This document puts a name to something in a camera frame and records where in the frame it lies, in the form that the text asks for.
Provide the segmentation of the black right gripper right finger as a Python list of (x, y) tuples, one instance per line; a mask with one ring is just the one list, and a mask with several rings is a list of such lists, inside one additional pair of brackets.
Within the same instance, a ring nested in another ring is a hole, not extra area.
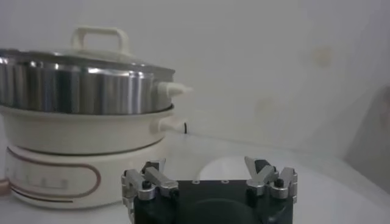
[(265, 159), (244, 157), (250, 179), (246, 181), (247, 203), (251, 208), (266, 210), (271, 207), (294, 209), (297, 201), (298, 174), (294, 168), (280, 172)]

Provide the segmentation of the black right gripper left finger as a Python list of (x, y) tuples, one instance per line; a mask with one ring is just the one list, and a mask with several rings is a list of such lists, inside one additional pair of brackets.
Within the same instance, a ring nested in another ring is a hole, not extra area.
[(173, 199), (179, 190), (179, 182), (163, 174), (166, 160), (146, 161), (140, 171), (125, 170), (121, 176), (122, 203), (129, 213), (134, 211), (134, 200), (150, 202), (157, 198), (157, 193)]

